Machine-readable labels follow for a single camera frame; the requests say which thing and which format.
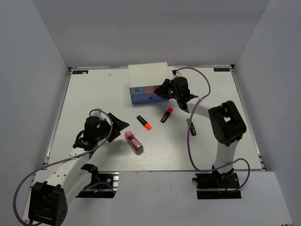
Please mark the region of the pink drawer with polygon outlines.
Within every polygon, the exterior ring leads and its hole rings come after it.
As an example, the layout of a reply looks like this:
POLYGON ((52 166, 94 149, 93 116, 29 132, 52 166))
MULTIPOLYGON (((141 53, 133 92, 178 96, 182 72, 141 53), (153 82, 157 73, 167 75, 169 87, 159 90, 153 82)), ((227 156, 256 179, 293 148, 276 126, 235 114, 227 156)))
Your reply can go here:
POLYGON ((147 86, 144 87, 144 95, 152 95, 155 94, 154 91, 159 88, 159 85, 157 86, 147 86))

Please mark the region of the white drawer organizer box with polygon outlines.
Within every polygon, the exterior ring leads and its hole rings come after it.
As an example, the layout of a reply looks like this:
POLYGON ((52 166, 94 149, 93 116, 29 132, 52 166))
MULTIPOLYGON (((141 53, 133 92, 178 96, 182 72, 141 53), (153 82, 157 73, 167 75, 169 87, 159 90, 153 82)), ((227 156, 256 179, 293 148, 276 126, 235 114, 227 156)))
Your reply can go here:
POLYGON ((128 65, 129 87, 148 87, 161 85, 171 79, 167 62, 128 65))

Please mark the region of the small blue drawer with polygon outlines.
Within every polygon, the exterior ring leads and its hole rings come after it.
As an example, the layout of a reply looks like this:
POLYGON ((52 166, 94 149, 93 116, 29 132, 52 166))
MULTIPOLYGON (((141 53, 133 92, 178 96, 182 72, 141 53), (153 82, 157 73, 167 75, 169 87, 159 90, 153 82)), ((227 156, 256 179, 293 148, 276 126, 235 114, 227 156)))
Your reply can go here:
POLYGON ((131 87, 130 94, 131 96, 143 96, 144 95, 144 87, 131 87))

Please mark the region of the pink cap clip tube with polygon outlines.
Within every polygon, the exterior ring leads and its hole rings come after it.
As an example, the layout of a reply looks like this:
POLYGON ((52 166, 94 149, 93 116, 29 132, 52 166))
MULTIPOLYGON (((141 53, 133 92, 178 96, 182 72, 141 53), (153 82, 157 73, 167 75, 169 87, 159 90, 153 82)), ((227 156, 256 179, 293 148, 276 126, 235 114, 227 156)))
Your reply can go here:
POLYGON ((125 138, 128 141, 128 143, 132 146, 136 154, 140 154, 143 152, 144 147, 142 143, 135 137, 135 135, 131 131, 125 132, 125 138))

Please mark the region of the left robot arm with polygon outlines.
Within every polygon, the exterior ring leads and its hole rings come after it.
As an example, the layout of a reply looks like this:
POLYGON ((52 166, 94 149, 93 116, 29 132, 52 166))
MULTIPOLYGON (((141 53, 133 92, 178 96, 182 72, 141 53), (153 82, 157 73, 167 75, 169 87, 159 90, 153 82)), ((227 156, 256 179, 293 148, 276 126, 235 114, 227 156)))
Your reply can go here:
POLYGON ((85 188, 99 185, 98 167, 89 163, 100 144, 112 142, 129 127, 112 113, 101 117, 102 111, 90 112, 84 129, 78 133, 69 160, 44 182, 36 182, 31 190, 28 218, 40 224, 60 226, 66 218, 68 205, 85 188))

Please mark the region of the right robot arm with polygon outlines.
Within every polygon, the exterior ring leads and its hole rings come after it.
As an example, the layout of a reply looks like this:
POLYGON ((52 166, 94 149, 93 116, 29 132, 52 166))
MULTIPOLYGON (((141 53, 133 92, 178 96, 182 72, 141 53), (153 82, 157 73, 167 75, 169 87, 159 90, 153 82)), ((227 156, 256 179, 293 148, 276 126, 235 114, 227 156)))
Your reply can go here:
POLYGON ((214 137, 218 142, 217 154, 212 171, 213 184, 222 188, 229 183, 233 174, 236 147, 246 132, 246 125, 233 101, 224 103, 205 101, 192 94, 186 78, 176 76, 154 90, 163 99, 174 99, 179 108, 191 114, 198 114, 210 120, 214 137))

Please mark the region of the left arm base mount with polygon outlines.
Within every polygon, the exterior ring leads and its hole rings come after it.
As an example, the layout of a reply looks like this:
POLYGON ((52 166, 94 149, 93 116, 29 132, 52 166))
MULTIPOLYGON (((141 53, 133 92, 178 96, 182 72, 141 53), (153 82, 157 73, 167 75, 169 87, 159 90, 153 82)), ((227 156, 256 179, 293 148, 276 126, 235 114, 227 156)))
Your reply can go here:
POLYGON ((92 182, 76 196, 77 198, 114 198, 119 183, 119 172, 98 172, 92 182))

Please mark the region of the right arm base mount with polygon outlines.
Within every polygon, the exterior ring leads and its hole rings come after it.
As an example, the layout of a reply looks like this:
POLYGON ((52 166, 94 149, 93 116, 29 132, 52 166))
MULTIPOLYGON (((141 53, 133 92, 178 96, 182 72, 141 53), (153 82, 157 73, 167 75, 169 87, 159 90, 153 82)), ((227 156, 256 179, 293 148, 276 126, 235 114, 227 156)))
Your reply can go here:
POLYGON ((198 173, 192 178, 198 200, 241 199, 237 173, 218 182, 213 173, 198 173))

